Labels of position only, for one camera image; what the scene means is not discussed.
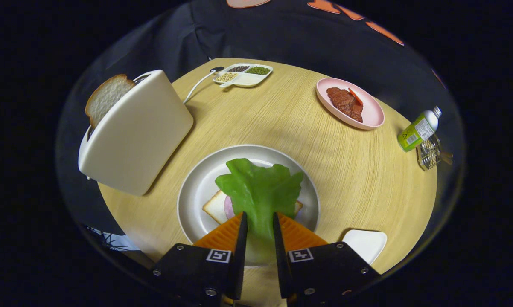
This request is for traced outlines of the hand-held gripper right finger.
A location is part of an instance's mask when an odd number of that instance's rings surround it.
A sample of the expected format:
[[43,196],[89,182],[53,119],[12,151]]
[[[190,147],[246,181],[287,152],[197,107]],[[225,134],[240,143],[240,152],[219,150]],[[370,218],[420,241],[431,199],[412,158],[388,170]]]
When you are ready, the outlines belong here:
[[289,307],[346,307],[381,279],[347,243],[327,243],[281,212],[273,229],[280,295]]

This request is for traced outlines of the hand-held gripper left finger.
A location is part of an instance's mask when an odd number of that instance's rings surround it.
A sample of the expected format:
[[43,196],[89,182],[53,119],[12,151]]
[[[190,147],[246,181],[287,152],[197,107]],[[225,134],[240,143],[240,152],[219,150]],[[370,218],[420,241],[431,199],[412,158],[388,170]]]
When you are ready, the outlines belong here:
[[227,220],[192,245],[177,243],[152,268],[152,284],[175,307],[228,307],[241,298],[248,218]]

